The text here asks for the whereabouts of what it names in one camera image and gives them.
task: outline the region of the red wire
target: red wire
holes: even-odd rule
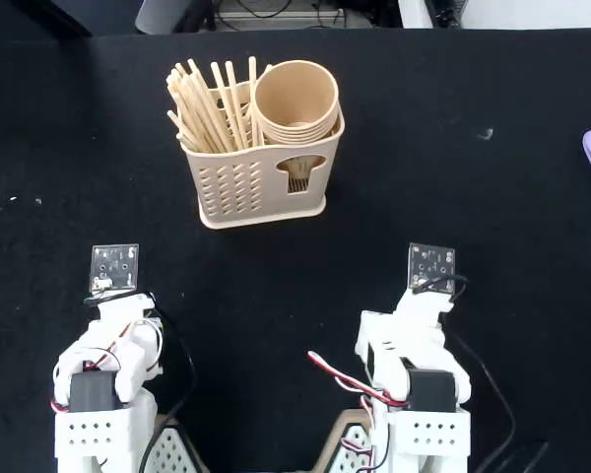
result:
[[[68,412],[68,408],[62,406],[61,404],[58,404],[57,401],[54,400],[54,398],[50,399],[50,407],[56,409],[59,412]]]
[[[378,399],[379,401],[383,402],[384,404],[387,404],[388,406],[393,406],[393,407],[402,407],[402,406],[406,406],[407,402],[405,401],[397,401],[395,399],[392,399],[389,396],[389,393],[387,391],[383,391],[383,394],[380,394],[379,392],[377,392],[376,390],[374,390],[373,388],[371,388],[370,386],[367,386],[366,384],[362,383],[359,381],[359,383],[356,383],[352,378],[350,378],[349,376],[343,374],[342,372],[335,370],[334,368],[332,368],[330,365],[325,365],[324,363],[322,363],[320,360],[318,360],[315,355],[312,352],[308,352],[307,356],[316,364],[318,365],[320,368],[322,368],[323,370],[325,370],[326,372],[329,372],[331,374],[333,374],[334,376],[338,377],[340,380],[342,380],[343,382],[357,388],[360,389],[361,391],[369,394],[370,396]]]
[[[129,327],[131,326],[131,322],[129,322],[127,325],[125,325],[125,328],[122,329],[122,332],[120,332],[120,335],[118,335],[118,338],[122,338],[125,336],[125,334],[127,333],[127,330],[129,330]],[[107,351],[111,352],[111,349],[114,348],[116,346],[116,341],[114,340],[113,342],[111,342],[111,344],[107,347]],[[105,358],[107,358],[107,355],[102,355],[98,361],[94,364],[90,364],[86,366],[86,370],[93,370],[94,368],[98,368],[99,365],[105,360]]]

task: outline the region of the perforated white panel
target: perforated white panel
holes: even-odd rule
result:
[[[164,429],[149,456],[152,473],[200,473],[177,429]]]
[[[413,455],[471,454],[471,416],[453,413],[399,411],[390,416],[396,426],[396,451]]]
[[[344,435],[344,439],[362,448],[370,449],[371,447],[367,432],[362,426],[349,427]],[[331,461],[328,473],[354,473],[358,468],[367,466],[368,462],[369,456],[365,454],[357,455],[339,444],[337,453],[335,453],[335,457]]]

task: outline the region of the beige plastic caddy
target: beige plastic caddy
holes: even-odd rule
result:
[[[308,61],[268,66],[256,81],[236,82],[226,63],[226,85],[216,63],[217,87],[208,89],[189,60],[167,78],[179,129],[197,188],[200,217],[225,229],[309,217],[326,206],[324,192],[345,128],[333,76]]]

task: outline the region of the paper cup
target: paper cup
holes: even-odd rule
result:
[[[339,113],[337,82],[309,61],[288,61],[266,71],[256,84],[254,108],[273,141],[312,143],[326,136]]]

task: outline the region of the black tablecloth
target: black tablecloth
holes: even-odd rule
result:
[[[197,215],[164,77],[306,58],[336,75],[347,131],[323,215],[222,232]],[[192,347],[179,416],[208,465],[312,466],[354,395],[362,309],[388,311],[410,241],[458,250],[451,329],[549,439],[538,471],[591,471],[591,32],[285,32],[0,44],[0,471],[51,471],[56,357],[86,325],[93,244],[140,243],[140,286]],[[506,433],[481,371],[473,456]],[[187,379],[169,353],[153,386]]]

